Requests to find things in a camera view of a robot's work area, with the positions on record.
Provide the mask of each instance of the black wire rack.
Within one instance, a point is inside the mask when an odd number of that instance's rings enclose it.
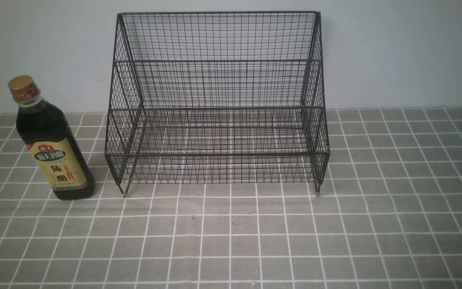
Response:
[[[105,157],[131,183],[314,181],[330,155],[318,12],[121,13]]]

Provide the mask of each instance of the wire mesh basket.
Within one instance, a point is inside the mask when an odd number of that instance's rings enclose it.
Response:
[[[116,184],[124,196],[131,183],[319,192],[322,70],[318,12],[118,14],[105,143]]]

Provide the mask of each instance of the bottle label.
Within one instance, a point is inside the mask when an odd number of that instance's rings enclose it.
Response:
[[[51,188],[55,190],[81,189],[87,179],[68,139],[59,142],[37,141],[26,147],[44,173]]]

